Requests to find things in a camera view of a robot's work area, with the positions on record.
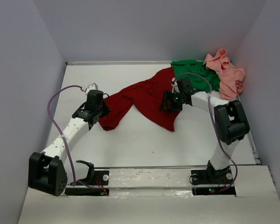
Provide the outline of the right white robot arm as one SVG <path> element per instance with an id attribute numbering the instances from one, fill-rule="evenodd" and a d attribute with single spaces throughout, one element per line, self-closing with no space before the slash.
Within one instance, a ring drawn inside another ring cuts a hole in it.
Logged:
<path id="1" fill-rule="evenodd" d="M 176 87 L 177 91 L 164 91 L 160 109 L 181 111 L 183 105 L 190 105 L 208 112 L 218 141 L 207 168 L 194 175 L 209 180 L 224 177 L 228 174 L 235 147 L 250 131 L 241 102 L 222 100 L 194 89 L 188 78 L 178 80 Z"/>

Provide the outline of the red t-shirt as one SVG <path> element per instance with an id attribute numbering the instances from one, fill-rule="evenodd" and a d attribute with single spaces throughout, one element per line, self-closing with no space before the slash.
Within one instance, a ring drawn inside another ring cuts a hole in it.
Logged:
<path id="1" fill-rule="evenodd" d="M 171 81 L 174 77 L 174 68 L 165 68 L 152 78 L 130 85 L 111 95 L 106 101 L 111 112 L 99 119 L 101 127 L 105 131 L 115 129 L 134 105 L 147 119 L 173 132 L 174 122 L 179 112 L 161 111 L 160 106 L 163 92 L 173 88 Z"/>

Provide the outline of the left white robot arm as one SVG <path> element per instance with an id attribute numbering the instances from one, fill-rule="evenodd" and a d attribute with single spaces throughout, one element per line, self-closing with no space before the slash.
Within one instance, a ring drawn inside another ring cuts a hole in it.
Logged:
<path id="1" fill-rule="evenodd" d="M 104 93 L 92 83 L 84 90 L 86 101 L 72 114 L 64 130 L 58 128 L 59 136 L 40 153 L 34 152 L 28 163 L 28 186 L 32 189 L 60 196 L 69 184 L 77 182 L 93 189 L 95 168 L 90 162 L 78 160 L 88 167 L 85 174 L 76 174 L 71 151 L 99 119 L 108 115 Z"/>

